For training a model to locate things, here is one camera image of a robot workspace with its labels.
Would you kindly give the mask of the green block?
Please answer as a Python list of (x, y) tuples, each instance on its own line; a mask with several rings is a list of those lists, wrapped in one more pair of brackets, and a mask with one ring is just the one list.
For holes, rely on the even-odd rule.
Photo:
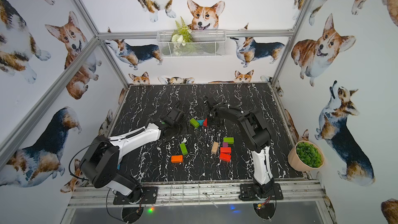
[(180, 146), (182, 155), (183, 155), (183, 156), (186, 156), (186, 155), (188, 154), (188, 150), (187, 150), (187, 148), (186, 148), (185, 143), (181, 143), (179, 146)]
[(189, 122), (195, 128), (198, 128), (200, 126), (200, 123), (197, 120), (195, 120), (194, 118), (190, 119)]
[(224, 143), (234, 144), (234, 138), (223, 138)]

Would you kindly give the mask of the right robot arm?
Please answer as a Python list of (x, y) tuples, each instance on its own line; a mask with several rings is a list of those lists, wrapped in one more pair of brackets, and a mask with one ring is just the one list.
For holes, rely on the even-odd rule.
[(261, 110), (243, 110), (226, 102), (218, 102), (214, 97), (204, 97), (208, 107), (210, 126), (220, 126), (228, 120), (235, 123), (245, 146), (251, 151), (254, 162), (254, 183), (252, 193), (260, 199), (273, 190), (269, 150), (273, 133)]

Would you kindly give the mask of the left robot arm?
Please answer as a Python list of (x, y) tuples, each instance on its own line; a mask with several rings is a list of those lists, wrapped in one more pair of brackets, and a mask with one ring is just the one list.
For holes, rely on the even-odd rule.
[(81, 172), (95, 188), (107, 187), (132, 203), (138, 202), (144, 194), (141, 184), (120, 172), (118, 165), (128, 153), (159, 140), (164, 131), (175, 130), (184, 117), (185, 113), (175, 106), (165, 116), (134, 131), (109, 138), (97, 136), (80, 161)]

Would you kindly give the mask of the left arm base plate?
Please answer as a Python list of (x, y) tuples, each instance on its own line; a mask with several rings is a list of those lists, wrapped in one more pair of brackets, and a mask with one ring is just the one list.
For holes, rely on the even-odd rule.
[(140, 189), (134, 190), (128, 196), (124, 196), (121, 193), (117, 192), (113, 204), (155, 204), (157, 201), (158, 191), (158, 187), (142, 187)]

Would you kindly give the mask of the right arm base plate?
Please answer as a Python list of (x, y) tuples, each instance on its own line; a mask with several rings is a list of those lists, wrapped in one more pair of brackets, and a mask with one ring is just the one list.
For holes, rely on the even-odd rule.
[(241, 201), (283, 200), (284, 196), (280, 184), (273, 183), (269, 187), (257, 184), (240, 184), (238, 199)]

